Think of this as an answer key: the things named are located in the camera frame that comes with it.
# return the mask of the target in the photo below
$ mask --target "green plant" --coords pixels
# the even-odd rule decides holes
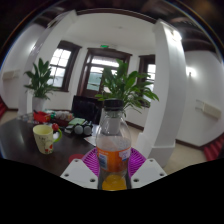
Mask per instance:
[[[24,85],[28,90],[33,92],[34,97],[39,97],[43,99],[50,99],[47,96],[47,93],[51,93],[53,90],[57,90],[57,87],[54,87],[53,84],[49,85],[47,82],[50,79],[53,79],[51,74],[51,68],[49,67],[49,61],[43,63],[43,60],[39,58],[38,67],[34,65],[35,73],[27,71],[24,74],[27,74],[31,79],[31,84]]]
[[[115,75],[112,74],[111,69],[104,68],[102,74],[102,85],[107,87],[110,92],[105,92],[103,90],[102,94],[97,94],[95,97],[99,98],[99,101],[104,101],[105,99],[121,99],[124,101],[124,114],[125,109],[127,107],[131,107],[132,109],[138,111],[136,108],[142,108],[142,103],[147,106],[150,106],[150,102],[143,98],[146,96],[152,100],[158,100],[158,96],[153,93],[149,85],[153,84],[151,82],[138,82],[136,83],[137,78],[150,78],[150,75],[146,73],[139,73],[137,71],[133,71],[131,74],[127,74],[128,63],[124,63],[123,61],[116,59],[119,67]]]

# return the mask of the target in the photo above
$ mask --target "white pillar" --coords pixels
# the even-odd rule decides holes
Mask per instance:
[[[45,29],[43,34],[37,40],[29,55],[24,72],[34,71],[33,63],[37,64],[39,58],[42,58],[44,62],[50,61],[65,32],[76,20],[77,15],[74,10],[63,13],[55,18],[57,24]],[[30,78],[27,75],[24,75],[20,83],[19,115],[32,112],[32,95],[29,92],[25,93],[27,89],[24,87],[24,85],[29,84],[29,81]]]
[[[180,40],[171,31],[174,27],[158,20],[156,39],[156,75],[153,92],[159,97],[151,101],[143,133],[136,148],[164,167],[175,147],[186,98],[186,64]]]

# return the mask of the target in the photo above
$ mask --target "window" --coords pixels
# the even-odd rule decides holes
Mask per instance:
[[[67,41],[61,41],[50,61],[51,77],[48,84],[68,92],[72,69],[81,47]]]
[[[140,73],[147,73],[151,77],[147,78],[147,81],[154,83],[155,81],[155,73],[156,73],[156,65],[155,65],[155,55],[142,55],[140,57],[140,64],[139,64],[139,72]],[[138,82],[144,82],[146,79],[138,79]],[[153,91],[154,84],[148,86],[151,91]],[[145,99],[147,99],[149,102],[151,102],[151,99],[144,96]]]
[[[115,75],[119,66],[116,58],[129,62],[130,54],[112,49],[89,48],[80,76],[78,95],[95,98],[102,91],[109,92],[101,83],[104,68],[110,68]]]

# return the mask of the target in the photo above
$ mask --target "orange juice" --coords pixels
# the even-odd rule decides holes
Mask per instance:
[[[102,189],[108,191],[126,190],[127,186],[124,177],[112,174],[104,180]]]

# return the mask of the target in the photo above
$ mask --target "bottle label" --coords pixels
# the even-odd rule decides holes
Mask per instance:
[[[102,169],[108,172],[120,172],[127,169],[128,158],[131,154],[131,147],[120,151],[105,151],[97,148],[97,156]]]

